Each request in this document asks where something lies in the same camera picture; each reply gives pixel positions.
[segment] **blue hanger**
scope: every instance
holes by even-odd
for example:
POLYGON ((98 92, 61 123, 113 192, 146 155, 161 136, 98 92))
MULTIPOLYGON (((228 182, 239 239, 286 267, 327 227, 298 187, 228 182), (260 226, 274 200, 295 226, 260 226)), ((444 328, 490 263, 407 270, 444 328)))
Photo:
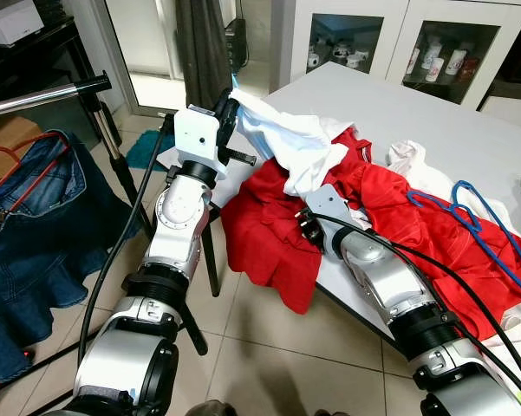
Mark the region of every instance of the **blue hanger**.
POLYGON ((482 239, 482 237, 479 236, 479 233, 482 231, 482 225, 478 220, 478 217, 474 215, 472 210, 467 207, 466 205, 459 204, 457 193, 459 191, 459 188, 464 188, 471 193, 473 193, 479 201, 482 203, 482 205, 485 207, 487 212, 493 217, 501 231, 505 234, 505 236, 508 238, 511 245, 514 247, 514 250, 518 253, 518 255, 521 258, 521 249, 512 234, 506 229, 506 227, 503 225, 501 220, 498 218, 497 214, 492 210, 492 208, 487 204, 485 199, 479 194, 479 192, 474 188, 474 186, 465 180, 460 180, 453 186, 452 190, 452 196, 453 196, 453 203, 450 204, 448 207, 445 206, 440 200, 438 200, 436 197, 432 195, 428 195, 427 193, 421 192, 421 191, 409 191, 407 192, 407 198, 408 200, 415 204, 416 206, 423 206, 422 203, 418 200, 416 200, 414 197, 418 196, 424 199, 429 199, 430 201, 434 202, 440 209, 443 211, 450 212, 453 217, 459 221, 461 224, 463 224, 472 234, 474 239, 478 242, 479 246, 485 251, 485 253, 492 258, 492 260, 518 285, 518 287, 521 289, 521 280, 512 272, 509 267, 503 263, 499 257, 492 251, 492 249, 487 245, 487 243, 482 239), (462 218, 459 214, 459 210, 463 210, 468 214, 470 217, 470 222, 466 221, 464 218, 462 218))

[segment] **blue jeans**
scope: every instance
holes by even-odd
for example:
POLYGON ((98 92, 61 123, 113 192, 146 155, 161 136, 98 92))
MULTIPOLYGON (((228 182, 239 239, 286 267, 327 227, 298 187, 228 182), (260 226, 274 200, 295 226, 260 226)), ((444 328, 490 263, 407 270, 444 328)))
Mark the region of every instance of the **blue jeans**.
POLYGON ((83 279, 102 266, 129 215, 85 146, 67 139, 72 150, 15 212, 8 209, 55 159, 62 143, 37 141, 0 187, 0 382, 30 366, 21 348, 50 335, 50 308, 86 297, 83 279))

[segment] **glass cabinet door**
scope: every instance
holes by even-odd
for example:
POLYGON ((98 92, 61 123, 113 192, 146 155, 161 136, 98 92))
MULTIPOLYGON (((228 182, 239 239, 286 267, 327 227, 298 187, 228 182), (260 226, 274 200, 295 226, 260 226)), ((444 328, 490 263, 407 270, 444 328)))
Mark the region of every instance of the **glass cabinet door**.
POLYGON ((296 0, 290 81, 326 62, 385 79, 408 0, 296 0))
POLYGON ((476 108, 521 29, 521 6, 411 0, 387 80, 476 108))

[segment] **red hanger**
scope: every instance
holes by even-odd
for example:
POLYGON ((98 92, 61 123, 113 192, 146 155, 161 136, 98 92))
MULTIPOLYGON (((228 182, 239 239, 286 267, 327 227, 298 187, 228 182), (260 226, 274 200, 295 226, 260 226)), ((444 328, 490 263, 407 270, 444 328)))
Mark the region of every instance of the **red hanger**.
POLYGON ((44 178, 50 170, 57 165, 58 159, 69 151, 71 146, 69 145, 68 141, 65 137, 63 137, 63 134, 60 134, 58 132, 53 133, 45 133, 41 134, 40 136, 36 136, 33 139, 28 139, 25 141, 22 141, 21 143, 18 143, 12 148, 0 146, 0 152, 8 154, 12 160, 16 162, 15 165, 13 165, 10 170, 0 179, 0 187, 11 177, 11 175, 14 174, 17 169, 19 169, 22 165, 21 160, 16 154, 16 151, 21 149, 22 147, 25 147, 31 143, 35 143, 38 140, 47 139, 50 137, 57 137, 63 144, 62 150, 58 153, 58 155, 55 157, 54 160, 52 160, 48 166, 41 172, 40 175, 35 179, 35 181, 31 184, 31 186, 23 193, 23 195, 10 207, 8 211, 15 211, 17 207, 33 192, 33 190, 36 188, 36 186, 42 181, 42 178, 44 178))

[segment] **white table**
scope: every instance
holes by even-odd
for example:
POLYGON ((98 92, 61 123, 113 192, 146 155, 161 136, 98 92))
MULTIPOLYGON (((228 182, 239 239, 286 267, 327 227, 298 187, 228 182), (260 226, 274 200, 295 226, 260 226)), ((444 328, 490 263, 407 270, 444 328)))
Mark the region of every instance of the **white table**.
MULTIPOLYGON (((385 154, 395 141, 421 143, 427 150, 428 165, 452 180, 468 180, 482 195, 504 202, 512 223, 521 231, 521 127, 332 62, 265 100, 292 114, 352 120, 359 138, 373 143, 373 160, 380 165, 385 165, 385 154)), ((256 154, 238 133, 233 134, 229 145, 256 154)), ((230 163, 228 179, 219 181, 214 190, 214 202, 222 206, 252 173, 249 166, 230 163)), ((324 257, 317 285, 369 327, 391 337, 342 262, 324 257)))

